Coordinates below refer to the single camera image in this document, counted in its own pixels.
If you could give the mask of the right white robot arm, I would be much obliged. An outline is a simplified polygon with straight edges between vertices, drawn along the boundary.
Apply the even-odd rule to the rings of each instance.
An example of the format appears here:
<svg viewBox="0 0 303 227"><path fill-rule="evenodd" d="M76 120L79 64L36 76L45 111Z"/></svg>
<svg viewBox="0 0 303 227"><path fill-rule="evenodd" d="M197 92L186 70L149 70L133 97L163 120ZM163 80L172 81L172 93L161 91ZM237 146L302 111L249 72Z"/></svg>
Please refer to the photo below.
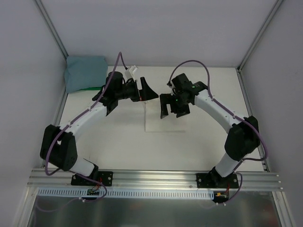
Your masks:
<svg viewBox="0 0 303 227"><path fill-rule="evenodd" d="M206 183L223 187L240 162L260 145L257 119L229 113L211 97L207 85L201 81L192 83L184 73L176 76L170 87L170 93L160 94L161 118L169 113L177 118L190 114L189 105L192 104L208 113L227 133L225 154L205 177Z"/></svg>

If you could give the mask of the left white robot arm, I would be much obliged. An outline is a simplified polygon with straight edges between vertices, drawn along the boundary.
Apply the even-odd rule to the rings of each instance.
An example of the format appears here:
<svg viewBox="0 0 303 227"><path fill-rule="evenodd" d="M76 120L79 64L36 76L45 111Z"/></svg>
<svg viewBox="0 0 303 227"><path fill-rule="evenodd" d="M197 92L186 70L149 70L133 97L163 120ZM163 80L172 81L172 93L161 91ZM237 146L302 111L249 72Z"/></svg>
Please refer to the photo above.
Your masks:
<svg viewBox="0 0 303 227"><path fill-rule="evenodd" d="M92 98L93 104L87 107L73 120L59 126L48 125L44 131L40 157L46 164L51 163L58 170L70 171L82 176L82 180L93 185L98 181L98 166L80 157L77 140L91 126L108 116L120 100L132 102L149 101L158 98L158 94L140 78L142 88L133 78L124 80L120 72L111 72L106 84Z"/></svg>

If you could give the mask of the white t-shirt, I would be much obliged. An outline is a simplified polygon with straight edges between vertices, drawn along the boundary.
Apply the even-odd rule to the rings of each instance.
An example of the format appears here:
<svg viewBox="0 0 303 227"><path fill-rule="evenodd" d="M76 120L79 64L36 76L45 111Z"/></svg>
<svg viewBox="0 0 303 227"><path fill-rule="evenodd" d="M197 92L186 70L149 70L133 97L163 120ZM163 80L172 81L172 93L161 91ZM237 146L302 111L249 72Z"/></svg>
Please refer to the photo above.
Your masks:
<svg viewBox="0 0 303 227"><path fill-rule="evenodd" d="M160 118L160 99L153 99L143 103L145 113L145 132L185 132L187 121L185 117L176 118L170 113Z"/></svg>

